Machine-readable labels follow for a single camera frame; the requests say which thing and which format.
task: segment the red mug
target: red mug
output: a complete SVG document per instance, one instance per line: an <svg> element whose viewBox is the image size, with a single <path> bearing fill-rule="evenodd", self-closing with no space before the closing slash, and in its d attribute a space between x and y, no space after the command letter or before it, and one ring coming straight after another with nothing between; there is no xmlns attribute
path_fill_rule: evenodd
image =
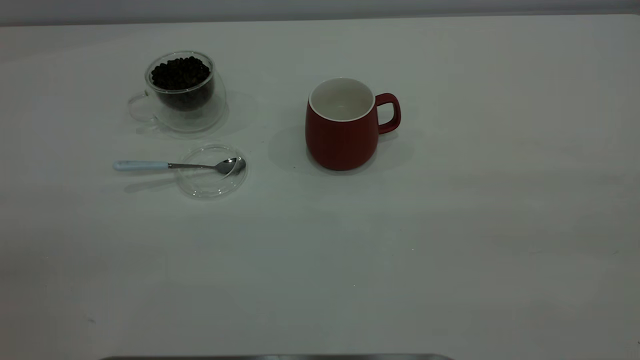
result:
<svg viewBox="0 0 640 360"><path fill-rule="evenodd" d="M378 106L388 103L394 106L394 117L378 125ZM320 165L350 170L371 158L378 135L395 130L400 118L400 104L394 95L374 96L367 85L354 79L329 79L309 95L307 147Z"/></svg>

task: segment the coffee beans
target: coffee beans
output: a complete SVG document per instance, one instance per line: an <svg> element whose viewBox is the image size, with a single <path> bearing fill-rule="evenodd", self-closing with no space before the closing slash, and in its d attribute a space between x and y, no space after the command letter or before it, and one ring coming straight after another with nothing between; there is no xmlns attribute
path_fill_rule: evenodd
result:
<svg viewBox="0 0 640 360"><path fill-rule="evenodd" d="M185 90L205 81L211 70L202 60L193 56L169 60L151 72L153 84L164 90ZM168 107L179 111L193 111L202 107L213 94L213 79L201 87L177 94L157 92L158 98Z"/></svg>

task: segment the mug rim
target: mug rim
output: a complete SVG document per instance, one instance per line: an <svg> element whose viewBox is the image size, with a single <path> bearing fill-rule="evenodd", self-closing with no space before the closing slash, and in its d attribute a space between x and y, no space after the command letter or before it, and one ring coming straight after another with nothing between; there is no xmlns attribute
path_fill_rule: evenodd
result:
<svg viewBox="0 0 640 360"><path fill-rule="evenodd" d="M317 89L318 89L322 84L327 83L327 82L329 82L329 81L338 80L338 79L347 79L347 80L352 80L352 81L355 81L355 82L357 82L357 83L360 83L361 85L363 85L364 87L366 87L366 88L367 88L367 90L368 90L368 91L369 91L369 93L371 94L371 99L372 99L372 101L371 101L371 106L369 107L369 109L368 109L364 114L362 114L362 115L361 115L361 116L359 116L359 117L355 117L355 118L353 118L353 119L338 120L338 119L331 119L331 118L329 118L329 117L326 117L326 116L322 115L319 111L317 111L317 110L316 110L316 108L314 107L314 104L311 102L311 97L313 96L314 92L316 92L316 90L317 90ZM319 117L321 117L321 118L323 118L323 119L326 119L326 120L329 120L329 121L334 121L334 122L351 122L351 121L360 120L360 119L362 119L363 117L365 117L365 116L367 116L368 114L370 114L371 110L373 110L373 108L374 108L374 107L375 107L375 105L376 105L376 96L373 94L373 91L371 90L371 88L369 87L369 85L365 84L364 82L362 82L362 81L360 81L360 80L358 80L358 79L349 78L349 77L347 77L347 76L336 76L335 78L330 78L330 79L324 80L323 82L321 82L320 84L318 84L318 85L317 85L313 90L311 90L311 92L309 93L308 103L309 103L309 106L311 107L311 110L313 110L313 111L314 111L314 113L315 113L316 115L318 115Z"/></svg>
<svg viewBox="0 0 640 360"><path fill-rule="evenodd" d="M199 56L202 56L203 58L205 58L208 62L209 65L211 65L211 68L209 69L209 76L207 76L206 79L204 79L202 82L200 82L199 84L192 86L190 88L186 88L186 89L180 89L180 90L167 90L167 89L163 89L163 88L159 88L158 86L155 86L153 84L153 82L151 82L150 80L150 76L149 74L151 74L151 72L154 70L155 68L155 64L158 63L159 61L162 61L163 58L167 58L169 56L172 55L176 55L176 54L197 54ZM145 81L147 82L147 85L153 89L156 92L162 93L162 94L183 94L186 92L190 92L193 90L196 90L198 88L203 87L206 83L208 83L212 78L213 78L213 73L214 71L216 71L216 64L213 62L213 60L211 60L210 57L208 57L207 55L199 52L199 51L194 51L194 50L180 50L180 51L173 51L171 53L168 54L164 54L158 58L156 58L154 61L151 62L151 64L147 67L147 71L145 71Z"/></svg>

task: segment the mug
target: mug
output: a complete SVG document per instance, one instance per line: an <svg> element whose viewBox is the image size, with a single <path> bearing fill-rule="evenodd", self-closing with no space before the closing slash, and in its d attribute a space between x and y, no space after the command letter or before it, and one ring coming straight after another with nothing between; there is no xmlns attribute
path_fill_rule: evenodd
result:
<svg viewBox="0 0 640 360"><path fill-rule="evenodd" d="M394 116L378 125L378 106L393 104ZM373 95L369 87L349 78L329 79L309 95L305 138L313 158L331 170L363 165L378 146L378 135L400 125L398 99L392 94Z"/></svg>
<svg viewBox="0 0 640 360"><path fill-rule="evenodd" d="M166 90L154 85L152 71L160 64L177 58L193 56L209 68L209 76L201 83L182 90ZM154 60L145 72L147 89L129 99L131 117L147 122L157 120L162 125L178 132L194 132L212 126L223 113L226 94L216 73L214 62L205 54L196 51L177 51ZM140 115L133 104L141 99L150 101L152 113Z"/></svg>

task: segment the glass saucer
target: glass saucer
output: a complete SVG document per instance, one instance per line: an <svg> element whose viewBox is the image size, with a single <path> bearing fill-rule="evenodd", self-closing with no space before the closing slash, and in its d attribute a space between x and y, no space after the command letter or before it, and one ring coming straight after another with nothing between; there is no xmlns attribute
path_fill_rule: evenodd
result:
<svg viewBox="0 0 640 360"><path fill-rule="evenodd" d="M219 197L234 191L243 183L249 171L246 158L239 150L229 145L210 143L191 149L181 163L215 166L228 159L238 160L227 174L208 168L177 169L180 189L190 197L199 199Z"/></svg>

